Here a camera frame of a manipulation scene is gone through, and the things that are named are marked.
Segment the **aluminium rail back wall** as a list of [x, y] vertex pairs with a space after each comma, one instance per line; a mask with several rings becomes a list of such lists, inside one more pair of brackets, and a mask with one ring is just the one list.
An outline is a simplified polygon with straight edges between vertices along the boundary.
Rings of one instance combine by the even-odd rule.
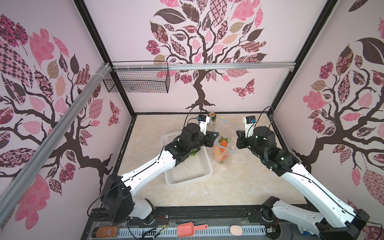
[[174, 64], [159, 65], [116, 65], [114, 70], [154, 70], [154, 71], [189, 71], [189, 70], [234, 70], [234, 69], [294, 69], [294, 62], [260, 62], [260, 63], [219, 63], [219, 64]]

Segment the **clear zip top bag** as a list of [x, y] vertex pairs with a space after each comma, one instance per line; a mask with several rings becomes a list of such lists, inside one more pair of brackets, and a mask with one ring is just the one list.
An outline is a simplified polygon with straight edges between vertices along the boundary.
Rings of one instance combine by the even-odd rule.
[[214, 159], [223, 164], [230, 156], [237, 151], [237, 131], [240, 127], [221, 117], [220, 122], [216, 126], [215, 132], [219, 133], [218, 138], [214, 142], [213, 153]]

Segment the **white plastic perforated basket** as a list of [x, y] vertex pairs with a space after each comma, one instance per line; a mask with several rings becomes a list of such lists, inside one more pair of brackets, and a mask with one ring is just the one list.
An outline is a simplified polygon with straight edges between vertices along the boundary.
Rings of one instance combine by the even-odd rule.
[[205, 147], [187, 158], [183, 163], [165, 172], [168, 186], [179, 187], [206, 180], [213, 174], [213, 167]]

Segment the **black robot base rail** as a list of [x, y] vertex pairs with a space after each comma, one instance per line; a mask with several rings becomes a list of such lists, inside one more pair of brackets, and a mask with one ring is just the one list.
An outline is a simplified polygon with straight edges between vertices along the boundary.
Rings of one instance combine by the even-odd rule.
[[[312, 204], [294, 204], [295, 207], [302, 208], [304, 210], [319, 212]], [[262, 205], [243, 205], [243, 206], [189, 206], [189, 207], [155, 207], [157, 218], [166, 219], [170, 225], [180, 224], [183, 222], [197, 222], [206, 220], [240, 220], [245, 221], [246, 224], [258, 224], [261, 225], [274, 225], [277, 220], [273, 220], [271, 223], [262, 219], [261, 208]], [[153, 227], [165, 223], [159, 219], [145, 226], [142, 220], [133, 219], [130, 222], [130, 226], [139, 227]], [[95, 223], [112, 224], [110, 217], [107, 215], [107, 211], [104, 208], [92, 209], [91, 217], [88, 219], [86, 227], [81, 236], [81, 240], [87, 240], [95, 227]]]

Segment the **aluminium rail left wall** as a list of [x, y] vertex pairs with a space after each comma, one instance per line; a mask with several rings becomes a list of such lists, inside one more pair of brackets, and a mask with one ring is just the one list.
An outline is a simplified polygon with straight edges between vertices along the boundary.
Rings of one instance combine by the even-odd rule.
[[90, 82], [83, 88], [81, 94], [74, 100], [63, 117], [53, 127], [52, 132], [47, 136], [43, 143], [39, 145], [35, 154], [32, 156], [32, 159], [26, 163], [20, 173], [3, 192], [1, 195], [1, 224], [6, 221], [20, 198], [24, 195], [36, 175], [42, 169], [44, 163], [49, 159], [53, 150], [64, 137], [71, 124], [75, 121], [75, 118], [79, 115], [82, 107], [86, 105], [94, 90], [110, 70], [110, 63], [103, 63], [98, 68], [92, 75]]

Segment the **beige oval sponge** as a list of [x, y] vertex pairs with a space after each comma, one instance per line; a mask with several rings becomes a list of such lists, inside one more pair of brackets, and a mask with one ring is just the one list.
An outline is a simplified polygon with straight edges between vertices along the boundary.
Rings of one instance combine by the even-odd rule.
[[243, 234], [243, 228], [238, 225], [230, 226], [230, 234], [233, 236], [241, 236]]

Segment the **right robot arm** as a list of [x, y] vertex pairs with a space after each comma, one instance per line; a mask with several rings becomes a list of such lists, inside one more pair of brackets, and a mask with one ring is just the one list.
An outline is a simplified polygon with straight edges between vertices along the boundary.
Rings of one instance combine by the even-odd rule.
[[337, 198], [313, 177], [289, 151], [278, 148], [276, 135], [267, 127], [238, 130], [238, 149], [248, 149], [277, 176], [294, 186], [317, 209], [315, 212], [269, 197], [262, 205], [265, 221], [291, 222], [322, 240], [356, 240], [370, 216]]

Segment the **green beverage can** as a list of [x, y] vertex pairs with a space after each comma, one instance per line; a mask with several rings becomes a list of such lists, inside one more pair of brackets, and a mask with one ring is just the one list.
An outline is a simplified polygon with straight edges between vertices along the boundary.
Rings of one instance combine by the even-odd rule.
[[216, 124], [217, 115], [215, 112], [210, 112], [208, 114], [208, 116], [210, 117], [210, 121], [209, 121], [208, 125], [209, 125], [209, 127], [212, 127]]

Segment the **orange carrot toy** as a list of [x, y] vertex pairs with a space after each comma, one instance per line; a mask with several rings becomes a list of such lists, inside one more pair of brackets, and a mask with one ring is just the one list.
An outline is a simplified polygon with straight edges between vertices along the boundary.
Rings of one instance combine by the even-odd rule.
[[228, 138], [224, 138], [224, 137], [221, 137], [220, 140], [219, 140], [219, 146], [222, 148], [222, 161], [220, 163], [223, 163], [227, 157], [227, 155], [225, 154], [225, 151], [227, 150], [227, 146], [228, 146]]

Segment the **brown wrinkled bread toy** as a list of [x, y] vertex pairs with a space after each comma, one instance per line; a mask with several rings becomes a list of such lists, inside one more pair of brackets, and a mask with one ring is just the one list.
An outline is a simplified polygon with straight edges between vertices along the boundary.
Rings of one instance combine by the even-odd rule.
[[214, 159], [218, 162], [222, 161], [222, 148], [219, 145], [214, 145], [213, 147], [213, 152], [214, 152]]

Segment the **green lettuce toy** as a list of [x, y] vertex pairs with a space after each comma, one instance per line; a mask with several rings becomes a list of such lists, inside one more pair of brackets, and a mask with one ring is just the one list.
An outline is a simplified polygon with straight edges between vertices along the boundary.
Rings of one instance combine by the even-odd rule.
[[190, 152], [190, 157], [191, 156], [195, 156], [197, 153], [199, 152], [199, 150], [193, 150]]

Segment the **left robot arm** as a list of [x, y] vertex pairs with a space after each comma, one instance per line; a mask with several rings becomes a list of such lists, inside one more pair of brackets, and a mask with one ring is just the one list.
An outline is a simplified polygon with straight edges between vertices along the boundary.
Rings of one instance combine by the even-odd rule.
[[176, 167], [189, 158], [192, 151], [213, 147], [218, 132], [202, 130], [198, 124], [187, 124], [179, 136], [165, 145], [159, 155], [141, 167], [121, 176], [111, 174], [102, 191], [101, 202], [113, 223], [138, 218], [150, 224], [157, 209], [148, 199], [134, 196], [157, 176]]

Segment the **pink plastic scoop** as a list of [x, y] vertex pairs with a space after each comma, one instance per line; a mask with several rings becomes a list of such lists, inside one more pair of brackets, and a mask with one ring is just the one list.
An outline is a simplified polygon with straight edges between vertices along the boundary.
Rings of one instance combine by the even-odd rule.
[[194, 236], [195, 231], [207, 230], [208, 228], [209, 226], [207, 224], [195, 226], [194, 223], [192, 222], [184, 223], [177, 226], [177, 236], [179, 238], [192, 237]]

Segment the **aluminium rail wall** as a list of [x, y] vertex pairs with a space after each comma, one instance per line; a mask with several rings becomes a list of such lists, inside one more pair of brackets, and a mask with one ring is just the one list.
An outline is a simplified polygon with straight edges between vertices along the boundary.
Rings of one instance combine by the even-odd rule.
[[159, 65], [116, 65], [114, 70], [154, 70], [154, 71], [189, 71], [189, 70], [234, 70], [234, 69], [294, 69], [294, 62], [260, 62], [260, 63], [219, 63], [219, 64], [174, 64]]
[[74, 100], [63, 117], [53, 127], [52, 132], [47, 136], [43, 143], [39, 145], [35, 154], [32, 156], [32, 159], [26, 163], [20, 173], [3, 192], [1, 195], [1, 224], [6, 221], [20, 198], [24, 195], [36, 175], [42, 169], [44, 163], [49, 159], [53, 150], [64, 137], [71, 124], [75, 121], [75, 118], [79, 115], [82, 107], [86, 105], [94, 90], [110, 70], [110, 63], [103, 63], [98, 68], [92, 75], [90, 82], [83, 88], [81, 94]]

